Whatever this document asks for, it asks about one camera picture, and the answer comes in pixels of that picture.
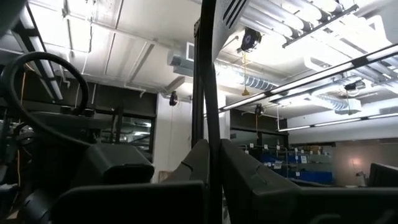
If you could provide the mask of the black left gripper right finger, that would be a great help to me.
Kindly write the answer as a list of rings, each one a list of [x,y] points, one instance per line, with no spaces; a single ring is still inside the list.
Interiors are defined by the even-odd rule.
[[[221,171],[231,224],[292,224],[299,186],[227,139]]]

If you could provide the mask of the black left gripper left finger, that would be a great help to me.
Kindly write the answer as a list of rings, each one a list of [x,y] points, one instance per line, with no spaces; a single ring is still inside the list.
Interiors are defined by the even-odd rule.
[[[206,139],[199,140],[180,165],[162,183],[200,180],[209,181],[210,146]]]

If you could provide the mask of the grey slotted spatula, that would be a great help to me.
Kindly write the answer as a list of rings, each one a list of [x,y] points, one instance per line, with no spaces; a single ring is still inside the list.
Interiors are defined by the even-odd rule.
[[[223,223],[221,137],[214,61],[234,32],[250,0],[202,0],[198,34],[199,75],[203,82],[210,145],[208,224]]]

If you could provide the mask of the shelf with blue bins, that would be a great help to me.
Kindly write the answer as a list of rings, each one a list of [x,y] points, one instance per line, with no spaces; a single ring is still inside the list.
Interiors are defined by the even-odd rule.
[[[324,185],[333,183],[332,156],[327,152],[253,143],[239,148],[283,177]]]

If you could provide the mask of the yellow hanging hook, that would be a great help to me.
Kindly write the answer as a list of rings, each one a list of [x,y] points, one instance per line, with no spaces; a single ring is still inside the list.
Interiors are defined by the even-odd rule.
[[[246,52],[243,52],[243,73],[244,73],[244,90],[242,92],[243,96],[248,96],[250,95],[248,89],[247,89],[247,70],[246,70],[246,64],[247,64],[247,59],[246,59]]]

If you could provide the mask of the grey ceiling air vent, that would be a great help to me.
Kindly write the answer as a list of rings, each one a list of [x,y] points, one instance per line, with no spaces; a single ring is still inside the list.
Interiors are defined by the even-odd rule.
[[[169,50],[167,65],[173,68],[173,72],[188,77],[193,76],[195,59],[195,44],[187,42],[181,49]]]

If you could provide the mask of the long linear ceiling light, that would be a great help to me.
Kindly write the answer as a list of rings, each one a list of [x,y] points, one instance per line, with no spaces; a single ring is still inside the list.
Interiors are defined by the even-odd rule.
[[[325,123],[317,123],[317,124],[310,124],[310,125],[305,125],[305,126],[297,126],[294,128],[285,128],[285,129],[278,129],[277,132],[287,132],[287,131],[296,131],[296,130],[301,130],[301,129],[308,129],[308,128],[319,128],[323,126],[333,126],[337,124],[345,124],[345,123],[354,123],[358,121],[366,121],[366,120],[372,120],[372,119],[382,119],[382,118],[391,118],[391,117],[397,117],[398,113],[389,113],[389,114],[380,114],[380,115],[372,115],[372,116],[363,116],[359,118],[351,118],[351,119],[344,119],[344,120],[339,120],[339,121],[329,121]]]
[[[336,65],[334,67],[330,67],[326,70],[322,70],[320,72],[314,73],[313,75],[292,81],[290,83],[287,83],[282,86],[278,86],[277,88],[268,90],[268,91],[263,91],[261,93],[258,93],[256,95],[250,96],[249,98],[234,102],[230,105],[221,107],[218,109],[219,113],[223,113],[225,111],[229,111],[231,109],[238,108],[240,106],[245,106],[250,103],[254,103],[259,100],[264,100],[266,98],[270,98],[272,96],[281,94],[286,91],[294,90],[298,87],[305,86],[329,77],[332,77],[334,75],[337,75],[339,73],[343,72],[348,72],[354,69],[357,69],[359,67],[367,66],[370,65],[371,63],[375,63],[387,58],[391,58],[393,56],[398,55],[398,43],[392,44],[388,47],[384,47],[383,49],[379,49],[375,52],[368,53],[366,55],[362,55],[358,58],[354,58],[348,62]]]

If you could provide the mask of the black monitor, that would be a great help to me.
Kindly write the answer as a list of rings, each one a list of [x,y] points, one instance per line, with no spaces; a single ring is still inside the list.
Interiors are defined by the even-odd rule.
[[[398,187],[398,167],[372,163],[368,187]]]

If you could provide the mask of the black metal rig frame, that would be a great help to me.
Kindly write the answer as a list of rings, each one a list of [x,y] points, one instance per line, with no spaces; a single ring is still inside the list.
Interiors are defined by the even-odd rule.
[[[199,33],[200,33],[200,19],[198,19],[194,24],[195,57],[194,57],[193,95],[192,95],[192,139],[191,139],[192,147],[194,147],[199,140],[203,139],[203,124],[204,124],[204,117],[203,117],[204,92],[200,76]]]

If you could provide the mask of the silver ventilation duct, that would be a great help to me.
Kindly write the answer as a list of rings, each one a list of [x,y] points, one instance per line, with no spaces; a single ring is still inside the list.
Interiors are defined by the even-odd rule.
[[[261,77],[256,72],[249,71],[226,63],[215,62],[216,79],[225,85],[241,85],[257,90],[267,91],[278,87],[278,84]]]

